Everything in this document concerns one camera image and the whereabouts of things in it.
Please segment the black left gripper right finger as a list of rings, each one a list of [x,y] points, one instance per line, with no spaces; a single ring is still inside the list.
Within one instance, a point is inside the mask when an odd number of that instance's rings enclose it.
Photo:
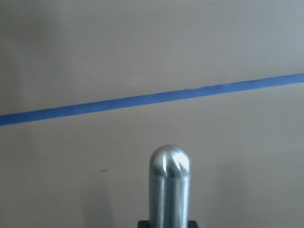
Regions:
[[[188,228],[199,228],[199,225],[198,225],[197,221],[189,220],[188,221]]]

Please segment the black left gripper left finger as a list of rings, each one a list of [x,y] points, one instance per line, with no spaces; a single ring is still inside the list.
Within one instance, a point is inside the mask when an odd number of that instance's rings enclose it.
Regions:
[[[149,221],[148,220],[138,221],[137,228],[149,228]]]

